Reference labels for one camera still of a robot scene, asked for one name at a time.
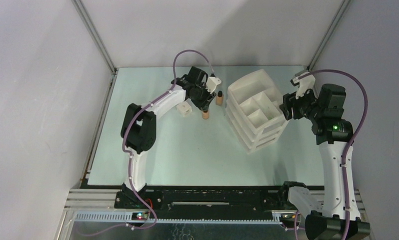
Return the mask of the foundation bottle black cap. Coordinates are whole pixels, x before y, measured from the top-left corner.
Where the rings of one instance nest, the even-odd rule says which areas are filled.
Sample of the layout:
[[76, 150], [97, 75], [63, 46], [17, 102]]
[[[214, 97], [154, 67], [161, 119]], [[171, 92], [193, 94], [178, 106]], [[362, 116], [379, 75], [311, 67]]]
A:
[[202, 111], [202, 118], [204, 120], [208, 120], [210, 118], [210, 111], [208, 109]]

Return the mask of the white cosmetic box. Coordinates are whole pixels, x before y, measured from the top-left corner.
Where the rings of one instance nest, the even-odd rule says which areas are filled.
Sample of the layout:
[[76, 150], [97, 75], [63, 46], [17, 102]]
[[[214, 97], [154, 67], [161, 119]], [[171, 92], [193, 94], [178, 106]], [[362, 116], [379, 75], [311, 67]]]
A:
[[183, 118], [189, 116], [193, 111], [192, 106], [187, 101], [177, 104], [176, 109]]

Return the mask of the white plastic drawer organizer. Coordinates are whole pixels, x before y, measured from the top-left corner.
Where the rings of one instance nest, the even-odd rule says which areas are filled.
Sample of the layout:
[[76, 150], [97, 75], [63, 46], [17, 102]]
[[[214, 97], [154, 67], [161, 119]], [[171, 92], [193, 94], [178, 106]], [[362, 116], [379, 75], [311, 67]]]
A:
[[289, 122], [279, 109], [281, 103], [282, 94], [264, 69], [228, 86], [226, 117], [247, 154], [279, 140]]

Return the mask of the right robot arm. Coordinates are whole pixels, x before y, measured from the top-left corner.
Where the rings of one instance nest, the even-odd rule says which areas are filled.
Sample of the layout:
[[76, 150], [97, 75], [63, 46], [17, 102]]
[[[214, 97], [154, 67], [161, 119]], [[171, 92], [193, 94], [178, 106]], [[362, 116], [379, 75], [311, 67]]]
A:
[[324, 84], [318, 96], [307, 89], [302, 96], [287, 93], [279, 106], [287, 120], [306, 118], [312, 123], [324, 176], [324, 199], [320, 203], [300, 182], [286, 181], [278, 195], [284, 209], [294, 206], [305, 218], [309, 240], [363, 240], [371, 233], [368, 222], [361, 219], [355, 198], [352, 176], [352, 124], [344, 120], [346, 90]]

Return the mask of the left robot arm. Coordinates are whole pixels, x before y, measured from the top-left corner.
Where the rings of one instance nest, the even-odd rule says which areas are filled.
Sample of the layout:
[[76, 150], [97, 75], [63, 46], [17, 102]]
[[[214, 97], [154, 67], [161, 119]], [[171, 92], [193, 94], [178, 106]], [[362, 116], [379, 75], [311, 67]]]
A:
[[190, 100], [202, 112], [207, 112], [216, 97], [221, 80], [214, 72], [207, 74], [198, 67], [191, 67], [187, 74], [175, 77], [169, 88], [145, 105], [131, 103], [124, 116], [120, 135], [122, 150], [128, 154], [127, 177], [122, 190], [126, 202], [133, 208], [145, 204], [146, 159], [157, 138], [157, 121], [169, 110]]

